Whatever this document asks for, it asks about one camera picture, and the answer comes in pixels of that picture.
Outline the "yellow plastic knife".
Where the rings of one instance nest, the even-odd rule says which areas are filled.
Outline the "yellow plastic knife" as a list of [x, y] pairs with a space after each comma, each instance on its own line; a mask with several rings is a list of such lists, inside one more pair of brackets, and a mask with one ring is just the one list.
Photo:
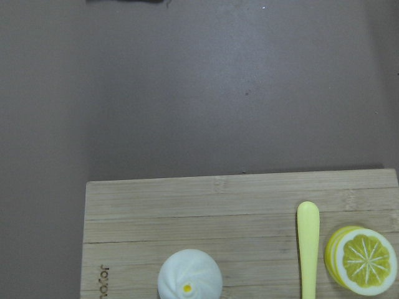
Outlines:
[[297, 236], [299, 241], [302, 298], [315, 298], [319, 254], [319, 208], [310, 201], [297, 208]]

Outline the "bamboo cutting board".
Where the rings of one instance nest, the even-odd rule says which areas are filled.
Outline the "bamboo cutting board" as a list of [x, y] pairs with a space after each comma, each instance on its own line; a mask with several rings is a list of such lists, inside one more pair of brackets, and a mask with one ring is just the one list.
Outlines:
[[320, 247], [347, 225], [398, 246], [393, 169], [94, 181], [86, 186], [82, 298], [156, 298], [162, 263], [200, 249], [223, 298], [299, 298], [296, 210], [320, 211]]

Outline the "grey folded cloth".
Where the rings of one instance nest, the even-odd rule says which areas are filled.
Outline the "grey folded cloth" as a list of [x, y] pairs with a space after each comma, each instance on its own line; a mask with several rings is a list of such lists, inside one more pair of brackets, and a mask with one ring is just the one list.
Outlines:
[[104, 1], [116, 1], [116, 2], [144, 2], [149, 4], [159, 4], [163, 3], [164, 0], [85, 0], [85, 2], [104, 2]]

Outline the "white steamed bun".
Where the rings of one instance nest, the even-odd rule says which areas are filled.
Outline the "white steamed bun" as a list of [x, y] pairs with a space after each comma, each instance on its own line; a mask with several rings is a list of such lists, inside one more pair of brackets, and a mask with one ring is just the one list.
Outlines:
[[220, 298], [223, 277], [214, 259], [198, 249], [169, 256], [158, 274], [160, 298]]

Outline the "thick lemon half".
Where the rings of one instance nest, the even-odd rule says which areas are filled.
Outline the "thick lemon half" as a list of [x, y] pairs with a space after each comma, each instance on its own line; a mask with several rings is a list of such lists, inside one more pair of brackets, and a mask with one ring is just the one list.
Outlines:
[[355, 225], [342, 227], [331, 235], [324, 262], [336, 283], [363, 296], [384, 293], [398, 273], [392, 244], [380, 233]]

